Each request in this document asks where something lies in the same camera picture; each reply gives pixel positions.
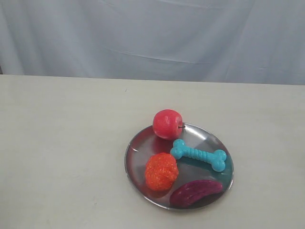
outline table surface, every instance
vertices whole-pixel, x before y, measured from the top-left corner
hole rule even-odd
[[[219,137],[234,183],[188,213],[158,208],[124,170],[159,110]],[[305,228],[305,86],[0,76],[0,228]]]

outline white table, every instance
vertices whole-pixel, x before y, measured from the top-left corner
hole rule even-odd
[[[219,137],[231,191],[187,214],[124,170],[159,110]],[[0,76],[1,229],[304,229],[305,86]]]

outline plate rim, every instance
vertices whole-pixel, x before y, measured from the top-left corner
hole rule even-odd
[[[207,132],[208,134],[212,135],[213,137],[215,137],[219,142],[221,142],[223,144],[223,142],[218,138],[216,137],[214,134],[212,134],[211,132],[203,129],[202,127],[199,127],[199,126],[196,126],[196,125],[193,125],[191,123],[184,123],[185,125],[190,125],[190,126],[193,126],[193,127],[196,127],[196,128],[199,128],[201,130],[204,130],[205,132]],[[199,208],[191,208],[191,209],[183,209],[183,208],[171,208],[171,207],[166,207],[166,206],[163,206],[162,204],[158,204],[156,203],[155,201],[149,199],[147,196],[145,196],[137,187],[136,185],[133,183],[131,177],[129,176],[129,173],[127,171],[127,163],[126,163],[126,160],[127,160],[127,153],[128,153],[128,149],[131,145],[131,142],[141,133],[143,132],[144,130],[148,129],[148,128],[151,128],[153,125],[150,125],[150,126],[147,126],[145,127],[144,129],[142,129],[141,131],[139,131],[138,133],[136,133],[136,135],[130,140],[129,144],[127,145],[126,147],[126,150],[125,150],[125,156],[124,156],[124,167],[125,167],[125,173],[127,175],[127,178],[129,180],[129,183],[131,184],[131,186],[133,187],[133,189],[136,190],[136,192],[138,194],[140,194],[142,196],[142,198],[145,198],[146,200],[148,200],[149,202],[151,202],[152,204],[158,206],[158,207],[161,207],[162,209],[166,209],[166,210],[170,210],[170,211],[177,211],[177,212],[190,212],[190,211],[196,211],[196,210],[201,210],[203,208],[206,208],[208,206],[211,206],[213,205],[214,203],[217,203],[219,202],[220,199],[224,198],[228,192],[231,190],[231,187],[233,185],[233,182],[234,182],[234,164],[233,164],[233,159],[232,159],[232,156],[231,154],[229,153],[227,147],[223,144],[223,146],[225,147],[226,149],[226,153],[230,156],[231,158],[231,162],[232,162],[232,178],[231,178],[231,181],[230,181],[230,184],[228,186],[228,188],[226,189],[226,191],[224,192],[224,194],[222,194],[217,200],[215,200],[214,202],[210,203],[210,204],[207,204],[205,206],[202,206],[202,207],[199,207]]]

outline apple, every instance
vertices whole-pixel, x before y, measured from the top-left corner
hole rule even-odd
[[[181,115],[170,109],[159,111],[153,118],[152,128],[154,133],[166,140],[175,140],[184,128]]]

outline round tray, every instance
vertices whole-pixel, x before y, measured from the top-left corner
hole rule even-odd
[[[149,126],[140,131],[131,140],[125,153],[125,170],[135,189],[148,201],[168,210],[203,208],[219,199],[230,189],[233,183],[233,162],[228,150],[222,142],[200,127],[188,123],[184,123],[184,125],[185,128],[179,138],[183,139],[187,146],[207,152],[214,152],[217,149],[222,149],[226,152],[226,168],[223,172],[213,171],[211,165],[208,163],[182,157],[177,160],[179,176],[172,188],[165,193],[154,192],[148,189],[145,184],[145,165],[152,155],[161,152],[169,153],[173,147],[173,141],[167,141],[157,137],[153,132],[153,127]],[[221,182],[223,184],[223,192],[206,196],[188,208],[175,208],[170,206],[169,198],[173,191],[185,183],[201,179],[217,180]]]

